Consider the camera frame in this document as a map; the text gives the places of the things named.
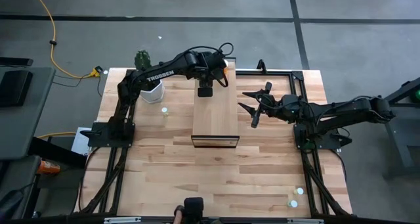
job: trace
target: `black cable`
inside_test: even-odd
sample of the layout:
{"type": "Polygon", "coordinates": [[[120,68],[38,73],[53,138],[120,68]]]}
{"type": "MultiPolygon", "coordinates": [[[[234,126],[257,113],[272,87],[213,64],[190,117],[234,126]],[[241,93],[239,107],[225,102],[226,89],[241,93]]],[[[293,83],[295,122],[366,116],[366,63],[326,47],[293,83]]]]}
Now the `black cable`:
{"type": "Polygon", "coordinates": [[[265,107],[267,107],[269,109],[277,110],[276,107],[272,107],[272,106],[269,106],[269,105],[263,103],[262,100],[261,100],[261,97],[265,97],[269,102],[271,102],[271,99],[269,99],[268,96],[266,96],[264,94],[257,94],[257,95],[255,95],[255,100],[257,100],[257,102],[259,104],[261,104],[261,105],[263,105],[263,106],[265,106],[265,107]]]}
{"type": "Polygon", "coordinates": [[[272,102],[271,101],[271,98],[268,96],[268,95],[266,95],[266,94],[262,94],[262,95],[259,95],[259,96],[262,96],[262,97],[264,97],[268,102],[272,102]]]}
{"type": "Polygon", "coordinates": [[[71,78],[71,77],[66,77],[66,76],[58,76],[58,75],[54,75],[54,77],[59,77],[59,78],[63,78],[63,79],[74,79],[77,80],[77,78],[71,78]]]}
{"type": "Polygon", "coordinates": [[[370,112],[376,114],[376,116],[378,116],[379,118],[381,118],[382,120],[384,120],[385,122],[388,122],[390,119],[386,119],[383,116],[379,115],[376,111],[374,110],[369,110],[370,112]]]}
{"type": "Polygon", "coordinates": [[[93,155],[95,155],[95,153],[97,152],[97,150],[100,149],[100,147],[95,148],[92,152],[91,155],[89,155],[89,157],[87,158],[86,161],[86,165],[85,165],[85,171],[83,172],[83,177],[80,180],[80,186],[79,186],[79,196],[78,196],[78,203],[77,205],[79,206],[79,212],[82,210],[81,208],[81,204],[80,204],[80,200],[81,200],[81,189],[83,188],[83,180],[85,179],[85,175],[86,175],[86,169],[87,166],[89,165],[89,162],[91,161],[91,158],[93,157],[93,155]]]}
{"type": "Polygon", "coordinates": [[[100,76],[99,76],[99,80],[98,80],[98,87],[96,87],[96,90],[98,91],[99,97],[102,98],[102,95],[100,94],[100,91],[99,91],[99,85],[100,85],[100,76]]]}
{"type": "Polygon", "coordinates": [[[222,47],[224,47],[225,45],[229,45],[231,46],[232,50],[230,50],[230,52],[228,54],[224,54],[225,56],[231,55],[234,52],[234,45],[227,42],[227,43],[223,43],[220,47],[219,47],[219,52],[222,51],[222,47]]]}
{"type": "Polygon", "coordinates": [[[341,161],[341,166],[343,167],[343,173],[344,173],[344,180],[346,181],[346,183],[347,183],[347,172],[346,172],[346,166],[344,165],[344,161],[343,161],[343,159],[341,158],[341,156],[340,156],[340,154],[337,152],[337,151],[335,151],[335,150],[333,150],[333,149],[330,149],[330,151],[332,151],[335,155],[337,155],[337,157],[340,159],[340,161],[341,161]]]}
{"type": "MultiPolygon", "coordinates": [[[[78,79],[79,81],[76,83],[76,85],[66,85],[66,84],[63,84],[63,83],[57,83],[57,82],[52,82],[52,83],[55,83],[55,84],[57,84],[57,85],[61,85],[61,86],[64,86],[64,87],[77,87],[77,86],[79,86],[79,84],[80,84],[80,82],[81,82],[81,80],[83,80],[83,79],[87,79],[87,78],[85,78],[85,76],[88,76],[89,74],[85,74],[84,76],[82,76],[80,79],[78,79]]],[[[57,76],[57,75],[55,75],[56,77],[60,77],[60,78],[66,78],[66,79],[74,79],[74,78],[69,78],[69,77],[64,77],[64,76],[57,76]]]]}
{"type": "Polygon", "coordinates": [[[54,82],[54,81],[52,83],[55,83],[57,85],[61,85],[61,86],[64,86],[64,87],[77,87],[77,86],[79,86],[80,81],[81,81],[81,79],[78,81],[78,83],[76,85],[65,85],[63,83],[57,83],[57,82],[54,82]]]}
{"type": "Polygon", "coordinates": [[[350,131],[349,130],[347,130],[347,129],[343,128],[343,127],[340,127],[339,129],[342,129],[343,131],[346,131],[347,132],[347,138],[350,137],[350,131]]]}
{"type": "Polygon", "coordinates": [[[215,79],[216,79],[216,81],[222,86],[222,87],[228,87],[229,86],[229,82],[228,82],[228,78],[226,77],[226,74],[223,72],[223,80],[224,80],[224,83],[222,83],[222,81],[221,80],[219,80],[219,79],[217,79],[216,77],[215,77],[215,79]]]}

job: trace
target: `black metal frame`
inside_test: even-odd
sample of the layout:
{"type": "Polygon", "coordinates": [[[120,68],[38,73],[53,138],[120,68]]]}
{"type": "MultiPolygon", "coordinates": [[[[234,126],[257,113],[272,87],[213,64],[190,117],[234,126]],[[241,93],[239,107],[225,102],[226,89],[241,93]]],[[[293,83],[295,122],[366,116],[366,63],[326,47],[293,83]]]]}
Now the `black metal frame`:
{"type": "MultiPolygon", "coordinates": [[[[308,96],[306,94],[306,87],[305,87],[305,79],[303,77],[302,71],[267,70],[264,61],[260,60],[257,66],[257,70],[237,69],[236,75],[237,76],[285,76],[289,80],[290,93],[293,95],[297,95],[295,82],[298,81],[301,96],[305,101],[308,101],[308,96]]],[[[304,150],[301,150],[301,157],[302,157],[305,185],[306,185],[306,190],[308,193],[309,210],[312,217],[315,213],[318,213],[318,211],[316,210],[316,206],[315,206],[315,197],[314,197],[314,191],[312,188],[312,181],[309,175],[309,169],[307,166],[305,166],[305,159],[307,159],[307,153],[305,153],[304,150]]],[[[314,170],[316,172],[316,175],[319,177],[321,183],[323,183],[320,159],[318,157],[318,151],[316,148],[312,152],[312,158],[314,160],[314,170]]],[[[320,198],[321,198],[323,213],[329,214],[327,200],[324,198],[321,191],[320,191],[320,198]]]]}
{"type": "MultiPolygon", "coordinates": [[[[410,96],[412,93],[418,90],[420,90],[420,78],[406,82],[401,86],[401,88],[391,93],[389,96],[385,97],[385,99],[389,101],[391,107],[406,108],[405,110],[410,110],[409,108],[416,108],[413,110],[418,110],[420,108],[419,103],[398,103],[400,100],[410,96]]],[[[415,162],[411,157],[409,145],[407,145],[406,143],[402,143],[402,141],[398,139],[398,137],[406,137],[404,135],[405,131],[402,129],[398,129],[392,123],[393,121],[385,124],[385,127],[387,129],[391,143],[396,147],[398,153],[400,154],[402,167],[390,168],[389,171],[383,175],[384,178],[392,179],[403,175],[420,174],[420,166],[415,165],[415,162]]]]}

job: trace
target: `yellow extension cord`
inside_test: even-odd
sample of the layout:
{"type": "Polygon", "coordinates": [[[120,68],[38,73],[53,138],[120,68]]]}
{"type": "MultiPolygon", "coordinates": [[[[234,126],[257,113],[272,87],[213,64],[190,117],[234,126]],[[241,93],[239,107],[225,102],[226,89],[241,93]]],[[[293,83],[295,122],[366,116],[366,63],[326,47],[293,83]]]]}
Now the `yellow extension cord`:
{"type": "MultiPolygon", "coordinates": [[[[50,17],[50,20],[51,20],[51,24],[52,24],[52,28],[53,28],[53,30],[54,30],[54,35],[52,36],[52,40],[53,41],[55,41],[55,39],[56,39],[56,28],[55,28],[55,23],[54,23],[54,20],[53,20],[53,17],[51,16],[51,13],[50,13],[50,11],[49,11],[49,9],[47,8],[47,6],[44,4],[44,2],[42,1],[42,0],[38,0],[41,4],[42,4],[42,6],[44,7],[44,9],[45,9],[45,11],[47,12],[47,14],[48,14],[48,16],[50,17]]],[[[63,72],[63,73],[65,73],[66,75],[68,75],[68,76],[71,76],[71,77],[73,77],[73,78],[75,78],[75,79],[87,79],[87,78],[91,78],[91,77],[94,77],[95,76],[95,74],[96,74],[96,72],[95,71],[93,71],[93,72],[91,72],[89,75],[87,75],[87,76],[75,76],[75,75],[73,75],[73,74],[71,74],[71,73],[69,73],[69,72],[67,72],[67,71],[65,71],[63,68],[61,68],[56,62],[55,62],[55,60],[54,60],[54,45],[53,44],[51,44],[51,53],[50,53],[50,58],[51,58],[51,62],[61,71],[61,72],[63,72]]]]}
{"type": "Polygon", "coordinates": [[[58,135],[76,135],[76,133],[75,132],[49,133],[49,134],[46,134],[46,135],[38,136],[37,138],[38,139],[44,139],[44,138],[47,138],[47,137],[50,137],[50,136],[58,136],[58,135]]]}
{"type": "MultiPolygon", "coordinates": [[[[52,40],[53,41],[56,41],[56,28],[55,28],[55,23],[54,23],[54,19],[53,19],[53,17],[51,16],[51,13],[50,13],[50,11],[49,11],[49,9],[47,8],[47,6],[44,4],[44,2],[42,1],[42,0],[38,0],[41,4],[42,4],[42,6],[44,7],[44,9],[45,9],[45,11],[47,12],[47,14],[48,14],[48,16],[50,17],[50,20],[51,20],[51,24],[52,24],[52,29],[54,30],[54,34],[53,34],[53,36],[52,36],[52,40]]],[[[51,44],[51,53],[50,53],[50,59],[51,59],[51,62],[61,71],[61,72],[63,72],[63,73],[65,73],[66,75],[68,75],[68,76],[70,76],[70,77],[72,77],[72,78],[75,78],[75,79],[87,79],[87,78],[91,78],[91,77],[98,77],[98,76],[96,76],[96,74],[97,74],[97,72],[96,71],[92,71],[89,75],[87,75],[87,76],[75,76],[75,75],[73,75],[73,74],[71,74],[71,73],[69,73],[69,72],[67,72],[65,69],[63,69],[63,68],[61,68],[56,62],[55,62],[55,60],[54,60],[54,45],[53,44],[51,44]]],[[[60,133],[49,133],[49,134],[46,134],[46,135],[41,135],[41,136],[38,136],[37,138],[38,139],[44,139],[44,138],[47,138],[47,137],[50,137],[50,136],[59,136],[59,135],[75,135],[76,133],[75,132],[60,132],[60,133]]]]}

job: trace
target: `green plant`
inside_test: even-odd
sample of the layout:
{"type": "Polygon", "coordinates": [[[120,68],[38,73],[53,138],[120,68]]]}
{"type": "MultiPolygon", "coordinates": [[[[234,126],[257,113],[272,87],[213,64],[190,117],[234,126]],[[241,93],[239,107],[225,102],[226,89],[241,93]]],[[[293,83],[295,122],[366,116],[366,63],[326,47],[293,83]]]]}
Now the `green plant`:
{"type": "Polygon", "coordinates": [[[137,70],[145,71],[152,67],[150,64],[150,55],[146,50],[138,51],[136,57],[134,57],[134,65],[137,70]]]}
{"type": "MultiPolygon", "coordinates": [[[[151,68],[152,65],[150,64],[149,53],[146,50],[138,51],[137,54],[136,54],[136,57],[134,57],[134,65],[136,66],[137,70],[140,70],[142,72],[151,68]]],[[[151,91],[156,86],[158,86],[159,83],[160,83],[160,80],[155,80],[155,81],[152,81],[152,82],[146,82],[143,85],[142,90],[151,91]]]]}

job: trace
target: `cable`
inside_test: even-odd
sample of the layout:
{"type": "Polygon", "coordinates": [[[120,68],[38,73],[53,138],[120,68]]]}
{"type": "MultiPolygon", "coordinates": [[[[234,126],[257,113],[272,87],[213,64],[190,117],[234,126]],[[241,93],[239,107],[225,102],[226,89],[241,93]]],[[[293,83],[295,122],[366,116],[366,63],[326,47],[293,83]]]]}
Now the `cable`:
{"type": "MultiPolygon", "coordinates": [[[[69,78],[69,77],[64,77],[64,76],[57,76],[57,77],[64,78],[64,79],[75,79],[75,78],[69,78]]],[[[52,83],[55,83],[57,85],[61,85],[61,86],[64,86],[64,87],[77,87],[77,86],[79,86],[79,84],[80,84],[81,80],[83,80],[83,78],[80,78],[80,79],[77,79],[77,80],[79,80],[79,81],[78,81],[78,83],[76,83],[76,85],[66,85],[66,84],[57,83],[57,82],[54,82],[54,81],[52,83]]]]}
{"type": "Polygon", "coordinates": [[[75,78],[75,79],[87,79],[87,78],[90,78],[90,77],[92,77],[91,75],[88,75],[88,76],[75,76],[75,75],[73,75],[73,74],[71,74],[71,73],[69,73],[69,72],[67,72],[67,71],[65,71],[63,68],[61,68],[56,62],[55,62],[55,60],[54,60],[54,47],[57,45],[57,42],[56,42],[56,28],[55,28],[55,23],[54,23],[54,19],[53,19],[53,17],[51,16],[51,13],[50,13],[50,10],[48,9],[48,7],[44,4],[44,2],[42,1],[42,0],[38,0],[41,4],[42,4],[42,6],[44,7],[44,9],[45,9],[45,11],[47,12],[47,14],[48,14],[48,16],[49,16],[49,18],[50,18],[50,20],[51,20],[51,24],[52,24],[52,29],[53,29],[53,32],[54,32],[54,34],[52,35],[52,40],[50,40],[50,44],[51,44],[51,52],[50,52],[50,59],[51,59],[51,62],[61,71],[61,72],[63,72],[63,73],[65,73],[66,75],[68,75],[68,76],[71,76],[71,77],[73,77],[73,78],[75,78]]]}
{"type": "Polygon", "coordinates": [[[376,114],[376,116],[378,116],[379,118],[381,118],[382,120],[384,120],[384,121],[386,121],[386,122],[389,122],[389,120],[390,119],[386,119],[386,118],[384,118],[383,116],[381,116],[381,115],[379,115],[376,111],[374,111],[374,110],[369,110],[370,112],[372,112],[372,113],[374,113],[374,114],[376,114]]]}
{"type": "Polygon", "coordinates": [[[268,102],[272,103],[271,98],[267,94],[262,94],[262,95],[259,95],[259,96],[264,97],[268,102]]]}
{"type": "Polygon", "coordinates": [[[265,106],[265,107],[267,107],[267,108],[270,108],[270,109],[273,109],[273,110],[277,110],[277,109],[280,109],[280,107],[273,107],[273,106],[269,106],[269,105],[267,105],[267,104],[265,104],[265,103],[263,103],[262,102],[262,100],[261,100],[261,97],[264,97],[265,99],[267,99],[269,102],[271,102],[271,99],[270,98],[268,98],[268,96],[267,95],[264,95],[264,94],[256,94],[255,95],[255,100],[257,100],[257,102],[259,103],[259,104],[261,104],[261,105],[263,105],[263,106],[265,106]]]}
{"type": "Polygon", "coordinates": [[[47,137],[50,137],[50,136],[58,136],[58,135],[76,135],[76,133],[75,132],[49,133],[49,134],[46,134],[46,135],[38,136],[37,138],[38,139],[44,139],[44,138],[47,138],[47,137]]]}
{"type": "Polygon", "coordinates": [[[343,128],[343,127],[340,127],[339,129],[342,129],[342,130],[344,130],[344,131],[347,132],[347,136],[346,136],[347,138],[350,137],[350,131],[349,130],[347,130],[347,129],[343,128]]]}
{"type": "Polygon", "coordinates": [[[219,52],[222,51],[222,47],[224,47],[225,45],[229,45],[231,46],[232,50],[230,50],[230,52],[228,54],[225,54],[225,56],[231,55],[234,52],[234,45],[227,42],[227,43],[223,43],[220,47],[219,47],[219,52]]]}
{"type": "Polygon", "coordinates": [[[99,85],[100,85],[100,76],[99,76],[99,80],[98,80],[98,87],[96,87],[96,90],[98,91],[99,97],[102,98],[102,95],[100,94],[100,91],[99,91],[99,85]]]}
{"type": "Polygon", "coordinates": [[[344,180],[346,181],[346,183],[347,183],[347,172],[346,172],[346,166],[344,165],[344,161],[343,161],[343,159],[341,158],[341,156],[340,156],[340,154],[337,152],[337,151],[335,151],[335,150],[333,150],[333,149],[330,149],[330,151],[332,151],[335,155],[337,155],[337,157],[340,159],[340,161],[341,161],[341,166],[343,167],[343,173],[344,173],[344,180]]]}
{"type": "Polygon", "coordinates": [[[66,76],[58,76],[58,75],[54,75],[54,77],[59,77],[59,78],[63,78],[63,79],[74,79],[77,80],[76,78],[71,78],[71,77],[66,77],[66,76]]]}
{"type": "Polygon", "coordinates": [[[216,79],[217,83],[219,83],[222,87],[228,87],[229,86],[228,78],[226,77],[226,74],[224,72],[223,72],[224,83],[222,83],[221,80],[216,78],[215,75],[212,72],[210,72],[210,74],[216,79]]]}
{"type": "Polygon", "coordinates": [[[85,179],[85,175],[86,175],[86,169],[87,169],[87,166],[89,165],[89,162],[91,161],[91,158],[93,157],[93,155],[95,155],[98,149],[100,149],[100,147],[96,147],[86,160],[85,171],[83,172],[83,177],[80,180],[80,186],[79,186],[79,198],[78,198],[78,203],[77,203],[79,207],[79,212],[82,210],[80,200],[81,200],[81,190],[83,188],[83,180],[85,179]]]}

